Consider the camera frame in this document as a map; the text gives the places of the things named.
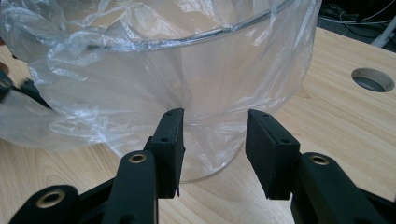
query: clear plastic bag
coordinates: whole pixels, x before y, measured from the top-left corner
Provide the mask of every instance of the clear plastic bag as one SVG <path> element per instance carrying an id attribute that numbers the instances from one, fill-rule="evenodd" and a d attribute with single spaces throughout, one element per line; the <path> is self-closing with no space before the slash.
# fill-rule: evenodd
<path id="1" fill-rule="evenodd" d="M 320 3 L 2 1 L 0 36 L 53 111 L 12 92 L 0 137 L 50 150 L 106 143 L 122 156 L 183 107 L 181 178 L 212 175 L 243 143 L 249 108 L 273 113 L 299 89 Z"/>

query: table surface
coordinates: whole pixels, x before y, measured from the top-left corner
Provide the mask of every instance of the table surface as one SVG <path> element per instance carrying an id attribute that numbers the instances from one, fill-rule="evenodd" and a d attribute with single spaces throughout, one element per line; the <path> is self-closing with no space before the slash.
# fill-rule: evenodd
<path id="1" fill-rule="evenodd" d="M 25 63 L 0 48 L 0 62 L 19 83 Z M 301 143 L 335 159 L 360 188 L 393 201 L 396 195 L 396 90 L 368 91 L 351 73 L 370 67 L 396 80 L 396 54 L 317 29 L 313 59 L 301 90 L 275 117 Z M 103 145 L 64 152 L 18 147 L 0 139 L 0 223 L 38 190 L 75 186 L 79 193 L 114 177 L 120 158 Z M 218 174 L 180 186 L 160 200 L 161 223 L 292 223 L 290 202 L 268 201 L 245 149 Z"/>

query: wooden table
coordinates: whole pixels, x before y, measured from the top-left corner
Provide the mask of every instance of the wooden table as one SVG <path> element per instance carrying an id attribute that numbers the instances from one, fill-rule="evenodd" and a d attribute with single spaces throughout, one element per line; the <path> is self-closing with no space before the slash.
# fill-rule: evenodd
<path id="1" fill-rule="evenodd" d="M 19 82 L 26 65 L 0 48 L 0 62 Z M 300 141 L 301 151 L 326 154 L 360 188 L 396 195 L 396 90 L 367 91 L 351 78 L 371 67 L 396 80 L 396 54 L 317 30 L 314 56 L 301 90 L 276 118 Z M 105 146 L 65 152 L 18 147 L 0 140 L 0 223 L 32 194 L 69 184 L 84 192 L 113 177 L 120 158 Z M 242 149 L 223 171 L 181 185 L 181 196 L 160 200 L 161 223 L 292 223 L 290 202 L 267 201 Z"/>

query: black object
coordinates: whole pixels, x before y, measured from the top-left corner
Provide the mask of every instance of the black object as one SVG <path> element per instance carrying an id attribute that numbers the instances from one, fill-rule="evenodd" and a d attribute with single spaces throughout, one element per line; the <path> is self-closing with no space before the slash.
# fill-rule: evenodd
<path id="1" fill-rule="evenodd" d="M 300 144 L 269 114 L 249 110 L 246 153 L 269 199 L 288 200 L 300 223 L 396 223 L 396 203 L 358 189 L 331 158 Z"/>
<path id="2" fill-rule="evenodd" d="M 0 70 L 0 103 L 4 100 L 6 95 L 11 90 L 23 93 L 38 102 L 39 104 L 50 108 L 47 102 L 43 98 L 41 98 L 40 92 L 35 87 L 35 84 L 31 79 L 26 79 L 19 88 L 16 88 L 12 80 Z"/>
<path id="3" fill-rule="evenodd" d="M 78 195 L 71 186 L 34 194 L 10 223 L 157 223 L 158 198 L 173 198 L 184 157 L 183 109 L 166 112 L 144 150 L 120 161 L 116 177 Z"/>
<path id="4" fill-rule="evenodd" d="M 13 88 L 13 82 L 2 70 L 0 70 L 0 102 L 6 97 Z"/>

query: brass grommet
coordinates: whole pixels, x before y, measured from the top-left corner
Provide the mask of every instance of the brass grommet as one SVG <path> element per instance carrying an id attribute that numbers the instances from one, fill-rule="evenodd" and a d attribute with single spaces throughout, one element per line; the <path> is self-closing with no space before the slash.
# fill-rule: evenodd
<path id="1" fill-rule="evenodd" d="M 49 208 L 61 202 L 65 196 L 66 193 L 63 190 L 55 189 L 41 196 L 35 205 L 39 208 Z"/>

